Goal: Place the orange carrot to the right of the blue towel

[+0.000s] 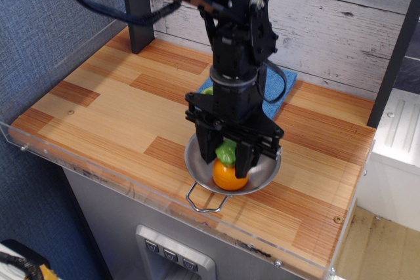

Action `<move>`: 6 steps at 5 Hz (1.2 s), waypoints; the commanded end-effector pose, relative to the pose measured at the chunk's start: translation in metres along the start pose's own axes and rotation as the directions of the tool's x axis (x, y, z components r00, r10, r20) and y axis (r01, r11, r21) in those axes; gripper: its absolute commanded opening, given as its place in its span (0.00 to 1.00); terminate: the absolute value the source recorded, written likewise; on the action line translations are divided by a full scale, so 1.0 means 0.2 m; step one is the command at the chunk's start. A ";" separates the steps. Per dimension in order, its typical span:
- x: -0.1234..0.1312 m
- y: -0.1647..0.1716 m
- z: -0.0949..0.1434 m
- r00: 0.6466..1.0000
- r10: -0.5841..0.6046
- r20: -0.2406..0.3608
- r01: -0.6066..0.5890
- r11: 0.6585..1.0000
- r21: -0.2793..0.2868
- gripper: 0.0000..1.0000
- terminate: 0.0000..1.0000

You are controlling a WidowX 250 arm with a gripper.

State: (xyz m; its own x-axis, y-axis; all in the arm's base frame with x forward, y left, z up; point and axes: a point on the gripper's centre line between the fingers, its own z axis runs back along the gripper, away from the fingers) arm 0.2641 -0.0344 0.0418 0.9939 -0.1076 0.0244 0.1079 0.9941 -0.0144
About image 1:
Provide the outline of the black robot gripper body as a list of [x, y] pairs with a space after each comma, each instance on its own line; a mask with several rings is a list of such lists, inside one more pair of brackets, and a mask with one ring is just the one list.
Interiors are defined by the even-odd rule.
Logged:
[[238, 159], [278, 158], [284, 132], [273, 118], [284, 100], [282, 70], [259, 70], [247, 80], [211, 70], [203, 87], [185, 99], [202, 158], [214, 159], [225, 139], [239, 145]]

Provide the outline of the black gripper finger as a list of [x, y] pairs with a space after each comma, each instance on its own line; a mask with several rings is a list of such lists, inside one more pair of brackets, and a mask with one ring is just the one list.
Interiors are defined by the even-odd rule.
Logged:
[[209, 164], [216, 157], [216, 149], [223, 142], [223, 135], [216, 129], [196, 123], [196, 137], [202, 159]]
[[245, 178], [259, 161], [259, 148], [254, 144], [239, 142], [236, 145], [236, 178]]

